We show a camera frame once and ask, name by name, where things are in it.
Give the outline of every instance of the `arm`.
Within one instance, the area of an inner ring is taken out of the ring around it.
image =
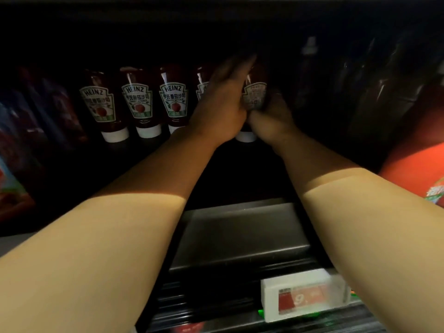
[[[189,126],[0,259],[2,332],[125,333],[135,324],[193,186],[245,122],[253,62],[222,65]]]
[[[284,160],[336,269],[378,319],[392,332],[441,332],[444,210],[304,135],[280,95],[249,119]]]

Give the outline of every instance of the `person's left hand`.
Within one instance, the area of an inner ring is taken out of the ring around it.
[[[236,63],[231,58],[219,66],[190,119],[190,129],[209,138],[216,147],[234,138],[247,119],[242,89],[255,60],[253,56]]]

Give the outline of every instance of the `bottle label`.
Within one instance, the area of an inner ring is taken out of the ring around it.
[[[122,91],[123,97],[134,118],[144,119],[153,116],[153,91],[149,91],[147,85],[139,83],[127,84],[122,87]]]
[[[159,93],[169,117],[186,117],[188,90],[186,89],[185,84],[162,84]]]
[[[202,97],[203,93],[205,92],[205,89],[207,88],[208,83],[209,82],[204,82],[197,85],[197,90],[196,90],[197,100],[200,100],[200,98]]]
[[[267,83],[252,83],[244,87],[244,103],[248,110],[259,110],[264,104],[265,94],[267,92]]]
[[[114,95],[107,88],[85,86],[80,89],[80,95],[98,123],[115,121]]]

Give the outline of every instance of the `ketchup bottle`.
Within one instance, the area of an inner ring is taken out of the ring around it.
[[[214,69],[215,69],[215,67],[212,64],[204,64],[204,65],[198,66],[196,68],[195,80],[197,80],[196,95],[197,95],[198,101],[200,100],[203,93],[205,92],[205,89],[207,88],[207,85],[210,82],[210,78],[214,72]]]
[[[137,133],[141,138],[154,138],[162,133],[158,123],[158,107],[154,103],[151,75],[143,69],[131,66],[120,68],[122,95],[134,118]]]
[[[247,110],[260,110],[264,104],[267,91],[267,73],[262,64],[256,63],[251,68],[245,79],[242,99]],[[257,139],[250,126],[245,123],[241,131],[236,135],[236,140],[241,142],[253,142]]]
[[[80,95],[96,120],[106,142],[120,142],[130,136],[123,120],[122,108],[116,105],[116,97],[109,79],[103,72],[85,70],[87,86]]]
[[[444,61],[401,122],[380,176],[444,207]]]
[[[187,73],[177,64],[167,64],[159,68],[161,83],[159,94],[167,114],[170,133],[188,124],[191,116],[189,111],[189,86]]]

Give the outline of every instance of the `white bottle cap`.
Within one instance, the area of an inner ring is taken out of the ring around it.
[[[139,136],[144,139],[155,138],[162,133],[162,128],[160,127],[160,124],[146,128],[136,127],[136,130]]]
[[[106,142],[120,142],[125,139],[128,139],[130,136],[130,132],[128,131],[128,128],[121,129],[120,131],[115,132],[102,132],[103,139],[105,139]]]
[[[438,74],[444,74],[444,61],[441,61],[440,66],[438,66]]]
[[[301,54],[304,56],[307,55],[316,55],[318,52],[318,47],[316,46],[316,36],[308,37],[307,44],[301,49]]]
[[[258,137],[253,132],[239,132],[235,138],[240,142],[253,142]]]
[[[170,125],[168,125],[168,129],[170,130],[170,134],[173,134],[173,132],[175,130],[177,130],[178,128],[181,128],[181,127],[183,127],[183,126],[170,126]]]

